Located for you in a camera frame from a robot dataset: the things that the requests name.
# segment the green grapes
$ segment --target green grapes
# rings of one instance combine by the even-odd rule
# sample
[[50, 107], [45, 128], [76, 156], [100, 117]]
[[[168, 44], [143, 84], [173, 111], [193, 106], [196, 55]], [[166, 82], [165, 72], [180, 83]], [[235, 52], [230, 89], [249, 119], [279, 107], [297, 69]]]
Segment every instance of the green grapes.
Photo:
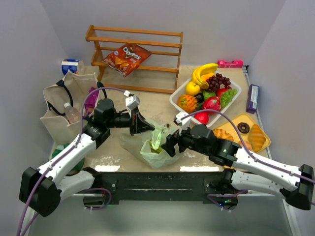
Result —
[[221, 107], [222, 108], [226, 107], [232, 101], [232, 98], [236, 94], [237, 94], [237, 90], [236, 89], [229, 89], [224, 94], [222, 94], [222, 96], [220, 98]]

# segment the canvas tote bag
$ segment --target canvas tote bag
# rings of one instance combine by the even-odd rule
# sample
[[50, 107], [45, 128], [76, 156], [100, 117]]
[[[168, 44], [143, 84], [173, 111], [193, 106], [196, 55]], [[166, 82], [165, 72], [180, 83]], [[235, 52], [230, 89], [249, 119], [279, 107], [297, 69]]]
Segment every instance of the canvas tote bag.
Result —
[[[44, 98], [47, 103], [47, 112], [40, 118], [49, 134], [56, 144], [63, 145], [71, 143], [80, 132], [80, 122], [70, 124], [65, 116], [64, 104], [69, 102], [81, 112], [81, 107], [85, 97], [88, 95], [91, 87], [103, 87], [101, 82], [97, 81], [96, 75], [77, 75], [68, 71], [64, 78], [55, 85], [44, 89]], [[98, 101], [106, 97], [103, 90], [98, 93], [95, 106]], [[83, 125], [87, 123], [86, 119], [94, 114], [92, 112], [84, 120]]]

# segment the wooden shelf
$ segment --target wooden shelf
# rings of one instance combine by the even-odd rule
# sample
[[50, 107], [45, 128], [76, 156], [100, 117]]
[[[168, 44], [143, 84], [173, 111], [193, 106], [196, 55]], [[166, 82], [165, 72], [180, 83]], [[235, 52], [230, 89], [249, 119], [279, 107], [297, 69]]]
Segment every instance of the wooden shelf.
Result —
[[[125, 39], [125, 38], [98, 37], [96, 34], [97, 30], [174, 36], [174, 37], [179, 38], [179, 43], [133, 40], [133, 39]], [[100, 26], [90, 25], [90, 27], [89, 27], [86, 35], [85, 35], [85, 39], [88, 42], [89, 41], [94, 42], [94, 54], [92, 56], [91, 65], [99, 66], [99, 75], [97, 77], [97, 79], [99, 81], [103, 77], [105, 68], [108, 67], [107, 64], [102, 62], [102, 60], [103, 60], [102, 51], [114, 51], [117, 49], [114, 47], [101, 47], [99, 42], [110, 42], [110, 43], [120, 43], [120, 44], [134, 43], [134, 44], [139, 44], [139, 45], [178, 48], [177, 53], [151, 51], [151, 53], [153, 55], [178, 57], [176, 68], [157, 67], [157, 66], [143, 66], [143, 65], [141, 65], [137, 68], [140, 70], [154, 70], [154, 71], [165, 71], [165, 72], [176, 73], [174, 89], [161, 89], [161, 88], [148, 88], [148, 87], [127, 86], [127, 85], [105, 84], [106, 86], [117, 87], [120, 89], [130, 89], [130, 90], [150, 91], [150, 92], [160, 92], [160, 93], [173, 93], [174, 90], [177, 88], [177, 78], [178, 78], [178, 73], [179, 73], [179, 65], [180, 65], [182, 45], [183, 45], [183, 36], [184, 36], [183, 32], [166, 32], [166, 31], [154, 31], [154, 30], [143, 30], [143, 29], [110, 28], [110, 27], [100, 27]]]

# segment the doritos bag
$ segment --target doritos bag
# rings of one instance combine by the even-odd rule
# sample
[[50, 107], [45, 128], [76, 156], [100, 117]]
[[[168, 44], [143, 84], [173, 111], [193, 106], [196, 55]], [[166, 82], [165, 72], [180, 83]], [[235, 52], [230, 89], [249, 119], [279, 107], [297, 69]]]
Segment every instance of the doritos bag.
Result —
[[151, 54], [151, 52], [136, 44], [127, 43], [110, 53], [104, 58], [103, 62], [126, 77]]

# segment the pineapple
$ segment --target pineapple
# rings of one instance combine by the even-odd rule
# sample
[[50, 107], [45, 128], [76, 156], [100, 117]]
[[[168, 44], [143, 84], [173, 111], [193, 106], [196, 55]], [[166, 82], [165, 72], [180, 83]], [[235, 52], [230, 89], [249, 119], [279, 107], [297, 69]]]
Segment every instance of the pineapple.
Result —
[[177, 105], [187, 113], [196, 111], [198, 101], [194, 96], [182, 94], [179, 96]]

